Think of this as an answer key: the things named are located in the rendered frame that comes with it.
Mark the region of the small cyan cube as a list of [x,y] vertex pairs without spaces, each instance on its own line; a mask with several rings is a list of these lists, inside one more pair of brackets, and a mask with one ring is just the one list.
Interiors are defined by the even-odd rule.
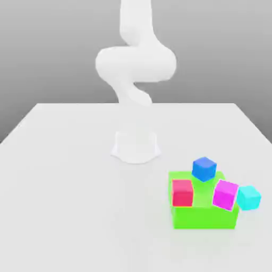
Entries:
[[255,187],[249,186],[240,186],[236,202],[241,210],[255,210],[259,207],[261,200],[261,194],[256,190]]

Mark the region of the small magenta cube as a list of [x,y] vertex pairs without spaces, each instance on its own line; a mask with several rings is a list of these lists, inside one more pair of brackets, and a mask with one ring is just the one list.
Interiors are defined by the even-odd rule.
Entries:
[[214,189],[212,204],[216,207],[232,211],[239,186],[235,183],[219,180]]

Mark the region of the large green box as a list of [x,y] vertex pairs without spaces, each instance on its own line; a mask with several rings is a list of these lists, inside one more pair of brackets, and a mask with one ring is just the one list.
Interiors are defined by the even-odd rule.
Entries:
[[[190,171],[168,172],[168,200],[175,229],[234,229],[239,214],[235,202],[231,211],[212,204],[214,189],[219,180],[224,180],[223,172],[217,171],[215,177],[201,182]],[[193,202],[189,207],[174,207],[172,204],[172,180],[190,180],[193,187]]]

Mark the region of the small red cube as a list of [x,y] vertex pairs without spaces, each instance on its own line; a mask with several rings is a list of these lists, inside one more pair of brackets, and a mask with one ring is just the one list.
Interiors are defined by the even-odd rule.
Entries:
[[172,205],[174,207],[191,207],[193,194],[191,180],[172,180]]

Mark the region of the small blue cube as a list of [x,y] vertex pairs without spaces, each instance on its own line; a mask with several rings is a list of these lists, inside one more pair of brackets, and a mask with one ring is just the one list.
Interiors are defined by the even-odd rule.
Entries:
[[202,182],[213,179],[216,175],[217,163],[207,157],[201,157],[193,162],[192,175]]

